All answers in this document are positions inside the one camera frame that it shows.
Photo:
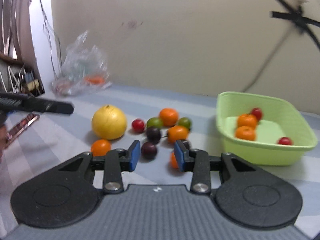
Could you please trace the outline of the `person hand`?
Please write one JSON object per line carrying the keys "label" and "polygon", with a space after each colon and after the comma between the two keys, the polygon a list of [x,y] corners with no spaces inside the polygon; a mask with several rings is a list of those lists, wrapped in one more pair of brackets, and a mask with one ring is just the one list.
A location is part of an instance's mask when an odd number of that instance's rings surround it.
{"label": "person hand", "polygon": [[7,148],[7,127],[5,125],[0,128],[0,159],[3,157],[3,151]]}

